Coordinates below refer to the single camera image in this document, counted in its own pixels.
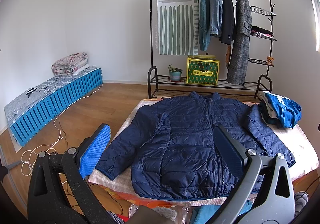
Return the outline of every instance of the window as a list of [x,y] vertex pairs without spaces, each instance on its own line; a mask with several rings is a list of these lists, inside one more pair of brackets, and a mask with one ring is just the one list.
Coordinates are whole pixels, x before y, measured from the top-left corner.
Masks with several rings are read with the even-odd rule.
[[320,51],[320,0],[312,0],[316,19],[316,50]]

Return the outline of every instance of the small brown teddy bear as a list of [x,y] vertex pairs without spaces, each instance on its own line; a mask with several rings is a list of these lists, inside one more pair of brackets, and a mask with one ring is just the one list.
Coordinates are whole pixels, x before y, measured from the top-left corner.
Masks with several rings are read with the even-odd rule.
[[267,57],[267,65],[271,65],[271,66],[273,66],[273,58],[272,57]]

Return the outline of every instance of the box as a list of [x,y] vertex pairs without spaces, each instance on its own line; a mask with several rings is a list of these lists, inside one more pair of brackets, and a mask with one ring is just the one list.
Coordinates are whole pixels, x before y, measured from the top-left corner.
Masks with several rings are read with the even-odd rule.
[[217,85],[219,61],[187,59],[187,83],[198,85]]

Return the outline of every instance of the metal screw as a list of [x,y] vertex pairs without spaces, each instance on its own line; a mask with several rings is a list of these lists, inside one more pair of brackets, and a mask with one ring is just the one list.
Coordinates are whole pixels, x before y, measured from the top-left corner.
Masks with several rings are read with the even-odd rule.
[[284,159],[284,155],[283,154],[277,154],[277,156],[280,158],[280,159]]
[[68,150],[68,154],[69,155],[74,155],[75,153],[76,153],[76,149],[74,148],[74,147],[72,147],[72,148],[70,148],[69,150]]
[[45,156],[45,151],[41,151],[40,153],[39,153],[39,157],[44,157]]
[[248,154],[249,154],[249,155],[256,155],[257,152],[256,152],[254,149],[249,149],[249,150],[248,150]]

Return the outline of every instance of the blue slatted bed frame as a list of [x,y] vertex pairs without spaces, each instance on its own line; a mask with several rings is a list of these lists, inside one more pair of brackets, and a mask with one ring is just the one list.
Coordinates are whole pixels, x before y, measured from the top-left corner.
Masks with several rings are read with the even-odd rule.
[[22,147],[25,146],[31,138],[70,104],[101,84],[102,75],[99,68],[57,89],[42,98],[9,125],[12,136]]

